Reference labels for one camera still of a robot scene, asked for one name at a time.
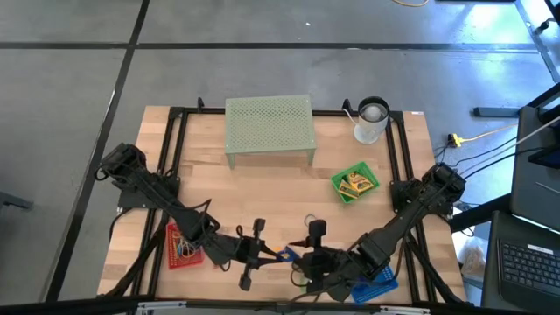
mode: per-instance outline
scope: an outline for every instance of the white mug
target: white mug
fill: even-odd
[[[387,126],[389,105],[381,97],[370,96],[358,105],[358,122],[355,122],[347,111],[346,113],[355,125],[353,136],[356,140],[362,144],[372,144]]]

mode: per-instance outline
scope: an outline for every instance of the green mesh shelf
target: green mesh shelf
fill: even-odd
[[[315,144],[309,95],[226,100],[226,154],[268,151],[312,153]]]

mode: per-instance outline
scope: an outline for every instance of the yellow cable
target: yellow cable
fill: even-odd
[[[511,128],[511,127],[514,127],[514,126],[517,126],[517,123],[512,123],[512,124],[510,124],[510,125],[508,125],[508,126],[501,127],[501,128],[498,128],[498,129],[495,129],[495,130],[492,130],[492,131],[488,131],[488,132],[485,132],[485,133],[483,133],[483,134],[481,134],[481,135],[478,135],[478,136],[475,136],[475,137],[472,137],[472,138],[462,138],[462,139],[461,139],[461,140],[462,140],[461,142],[474,141],[474,140],[476,140],[476,139],[480,139],[480,138],[482,138],[482,137],[490,136],[490,135],[492,135],[493,133],[496,133],[496,132],[502,131],[502,130],[506,130],[506,129]]]
[[[408,6],[408,7],[413,7],[413,8],[418,8],[421,6],[424,6],[425,4],[427,4],[430,0],[423,0],[422,3],[404,3],[404,2],[400,2],[399,0],[393,0],[394,3],[400,4],[400,5],[404,5],[404,6]]]

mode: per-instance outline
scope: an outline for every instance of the green plastic basket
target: green plastic basket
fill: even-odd
[[[365,177],[372,184],[374,184],[374,188],[365,191],[363,194],[360,195],[360,197],[363,196],[363,195],[366,195],[368,193],[371,193],[374,189],[379,187],[379,181],[377,180],[375,175],[371,172],[368,165],[365,162],[359,162],[358,164],[356,164],[352,167],[349,167],[349,168],[345,169],[344,171],[341,171],[340,173],[331,177],[332,186],[334,187],[334,190],[336,191],[336,193],[342,198],[342,201],[344,201],[344,203],[351,203],[351,202],[353,202],[355,200],[358,200],[360,198],[360,197],[358,197],[357,199],[354,199],[352,197],[348,197],[345,194],[342,194],[342,193],[339,192],[339,186],[340,186],[340,182],[342,181],[342,178],[344,178],[347,174],[349,174],[351,172],[358,172],[358,174]]]

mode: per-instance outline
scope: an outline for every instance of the food item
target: food item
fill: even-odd
[[[356,171],[351,172],[346,177],[348,179],[348,183],[350,183],[353,189],[359,194],[374,188],[374,185],[367,178],[361,176]]]
[[[358,196],[360,195],[360,193],[355,190],[352,185],[348,184],[344,179],[342,179],[342,181],[340,182],[339,193],[342,193],[354,199],[358,199]]]

